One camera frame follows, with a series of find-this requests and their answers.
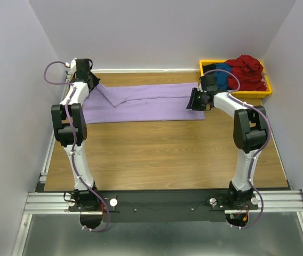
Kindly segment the purple t shirt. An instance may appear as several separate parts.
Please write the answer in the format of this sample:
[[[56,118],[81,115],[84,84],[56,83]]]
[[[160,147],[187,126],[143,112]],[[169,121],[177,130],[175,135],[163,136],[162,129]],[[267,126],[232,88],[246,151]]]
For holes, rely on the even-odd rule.
[[[202,111],[188,110],[197,83],[106,87],[99,84],[86,98],[87,124],[204,120]]]

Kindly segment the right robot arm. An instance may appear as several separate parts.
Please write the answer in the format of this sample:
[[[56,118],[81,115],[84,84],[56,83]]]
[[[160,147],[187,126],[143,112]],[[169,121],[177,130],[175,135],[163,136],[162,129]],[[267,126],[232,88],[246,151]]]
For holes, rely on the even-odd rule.
[[[235,175],[232,178],[225,203],[238,209],[253,197],[253,176],[258,158],[269,142],[269,122],[263,106],[253,106],[235,98],[227,90],[220,90],[213,76],[200,77],[200,85],[193,88],[187,109],[204,111],[217,108],[234,121],[233,141],[238,149]]]

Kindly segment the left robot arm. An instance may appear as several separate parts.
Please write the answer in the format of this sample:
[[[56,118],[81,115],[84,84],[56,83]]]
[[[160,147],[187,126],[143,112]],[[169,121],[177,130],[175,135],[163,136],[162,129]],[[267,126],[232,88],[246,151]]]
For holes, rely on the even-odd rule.
[[[79,210],[95,211],[100,208],[100,200],[94,194],[97,188],[85,153],[87,126],[83,103],[100,79],[91,72],[91,59],[74,58],[63,65],[70,71],[70,80],[65,82],[69,89],[64,99],[51,107],[51,116],[55,139],[64,148],[74,176],[74,190],[68,203]]]

